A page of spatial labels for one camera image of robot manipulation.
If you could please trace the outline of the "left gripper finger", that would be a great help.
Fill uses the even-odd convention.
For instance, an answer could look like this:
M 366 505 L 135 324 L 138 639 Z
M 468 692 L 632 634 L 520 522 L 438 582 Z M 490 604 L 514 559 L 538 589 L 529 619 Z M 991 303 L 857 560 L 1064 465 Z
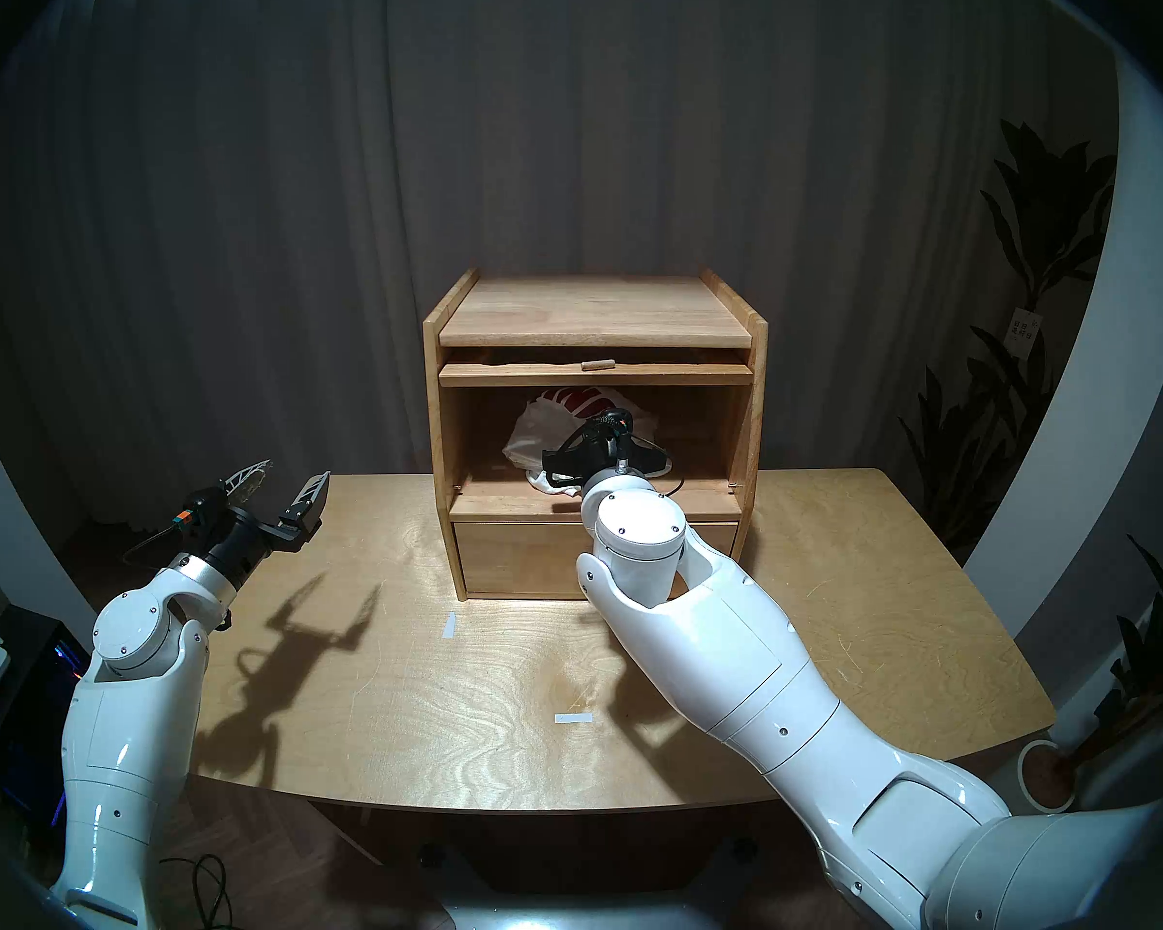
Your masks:
M 229 507 L 244 506 L 267 477 L 272 462 L 257 462 L 240 468 L 223 480 L 224 505 Z
M 321 525 L 331 474 L 312 475 L 276 523 L 276 552 L 300 552 Z

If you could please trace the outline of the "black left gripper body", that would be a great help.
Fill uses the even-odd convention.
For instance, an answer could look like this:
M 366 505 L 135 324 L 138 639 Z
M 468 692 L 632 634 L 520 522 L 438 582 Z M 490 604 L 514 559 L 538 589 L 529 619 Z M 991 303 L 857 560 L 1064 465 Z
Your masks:
M 281 551 L 285 543 L 254 514 L 224 510 L 208 543 L 208 565 L 223 575 L 233 589 L 242 589 L 255 568 L 270 553 Z

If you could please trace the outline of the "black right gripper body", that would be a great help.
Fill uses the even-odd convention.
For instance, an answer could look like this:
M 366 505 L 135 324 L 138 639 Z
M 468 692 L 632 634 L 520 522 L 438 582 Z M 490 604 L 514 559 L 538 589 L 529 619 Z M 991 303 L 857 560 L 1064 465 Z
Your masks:
M 625 474 L 634 468 L 632 439 L 609 434 L 590 434 L 582 441 L 582 478 L 590 479 L 602 470 L 614 470 Z

